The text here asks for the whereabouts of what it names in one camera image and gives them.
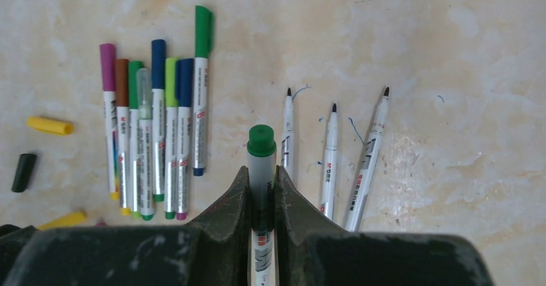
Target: yellow cap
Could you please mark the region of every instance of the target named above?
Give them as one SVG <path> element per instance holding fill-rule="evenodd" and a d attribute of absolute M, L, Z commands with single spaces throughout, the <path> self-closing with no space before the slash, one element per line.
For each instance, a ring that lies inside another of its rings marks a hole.
<path fill-rule="evenodd" d="M 51 228 L 59 228 L 59 227 L 70 227 L 79 225 L 87 220 L 87 216 L 84 211 L 74 212 L 67 214 L 61 218 L 58 218 L 56 220 L 52 220 L 51 222 L 41 225 L 38 227 L 39 230 L 47 230 Z"/>
<path fill-rule="evenodd" d="M 37 131 L 51 133 L 52 135 L 57 136 L 70 135 L 74 130 L 74 126 L 71 123 L 44 119 L 43 117 L 29 117 L 28 120 L 26 120 L 26 125 Z"/>

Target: blue ink mark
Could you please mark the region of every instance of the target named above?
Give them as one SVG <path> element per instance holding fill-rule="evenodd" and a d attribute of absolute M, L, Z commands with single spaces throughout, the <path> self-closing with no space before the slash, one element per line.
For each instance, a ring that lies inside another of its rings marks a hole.
<path fill-rule="evenodd" d="M 351 117 L 349 117 L 349 120 L 351 121 L 351 125 L 352 125 L 353 128 L 355 129 L 355 132 L 357 133 L 357 136 L 359 136 L 360 141 L 362 141 L 362 144 L 364 144 L 364 140 L 362 140 L 362 137 L 360 137 L 360 133 L 357 131 L 357 128 L 356 128 L 356 126 L 355 126 L 355 123 L 353 123 L 353 119 L 351 119 Z"/>
<path fill-rule="evenodd" d="M 311 86 L 306 84 L 304 88 L 300 88 L 299 90 L 297 90 L 296 93 L 294 94 L 294 96 L 292 96 L 292 101 L 294 101 L 295 97 L 297 96 L 297 94 L 299 94 L 300 91 L 306 90 L 308 88 L 311 88 Z"/>

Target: green marker cap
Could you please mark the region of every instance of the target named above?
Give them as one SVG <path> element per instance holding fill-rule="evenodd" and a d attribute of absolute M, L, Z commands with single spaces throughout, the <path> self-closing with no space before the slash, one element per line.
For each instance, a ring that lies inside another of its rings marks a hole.
<path fill-rule="evenodd" d="M 175 97 L 175 71 L 177 57 L 169 57 L 165 60 L 165 105 L 167 107 L 178 107 L 178 101 Z"/>
<path fill-rule="evenodd" d="M 213 47 L 214 15 L 203 6 L 195 6 L 195 57 L 209 58 Z"/>
<path fill-rule="evenodd" d="M 153 214 L 151 215 L 142 215 L 142 219 L 145 221 L 151 220 L 153 218 Z"/>
<path fill-rule="evenodd" d="M 137 71 L 144 67 L 141 61 L 129 62 L 129 109 L 138 109 Z"/>
<path fill-rule="evenodd" d="M 267 125 L 256 125 L 249 131 L 247 151 L 255 157 L 267 157 L 277 150 L 273 129 Z"/>

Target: green marker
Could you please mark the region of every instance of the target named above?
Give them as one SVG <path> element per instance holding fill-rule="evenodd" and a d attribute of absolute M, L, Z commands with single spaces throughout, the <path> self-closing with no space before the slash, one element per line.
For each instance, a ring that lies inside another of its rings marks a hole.
<path fill-rule="evenodd" d="M 129 188 L 129 205 L 131 215 L 134 218 L 140 218 L 138 212 L 138 185 L 140 184 L 140 169 L 138 160 L 140 152 L 138 151 L 138 142 L 140 141 L 138 133 L 138 92 L 137 92 L 137 71 L 144 67 L 141 61 L 129 62 L 129 166 L 131 171 L 131 186 Z"/>
<path fill-rule="evenodd" d="M 193 73 L 193 175 L 202 176 L 207 165 L 207 86 L 214 17 L 195 6 L 195 60 Z"/>
<path fill-rule="evenodd" d="M 252 246 L 255 254 L 256 285 L 268 285 L 273 241 L 273 199 L 277 144 L 273 129 L 256 125 L 249 131 L 247 143 L 250 192 L 252 193 Z"/>
<path fill-rule="evenodd" d="M 140 130 L 140 202 L 138 210 L 143 220 L 151 220 L 155 213 L 152 200 L 151 137 L 152 137 L 152 82 L 150 71 L 141 68 L 136 73 L 138 90 L 138 128 Z"/>
<path fill-rule="evenodd" d="M 176 126 L 178 120 L 178 101 L 174 96 L 177 57 L 165 61 L 165 105 L 167 106 L 167 131 L 165 136 L 165 218 L 174 218 L 176 183 Z"/>

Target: black marker cap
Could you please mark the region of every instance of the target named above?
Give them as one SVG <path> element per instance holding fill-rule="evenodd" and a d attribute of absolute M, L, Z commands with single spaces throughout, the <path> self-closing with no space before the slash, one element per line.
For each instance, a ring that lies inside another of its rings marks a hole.
<path fill-rule="evenodd" d="M 12 185 L 12 191 L 14 193 L 22 193 L 26 190 L 37 159 L 38 156 L 30 153 L 21 154 L 19 156 L 19 163 L 17 164 L 17 171 L 15 172 L 14 184 Z"/>

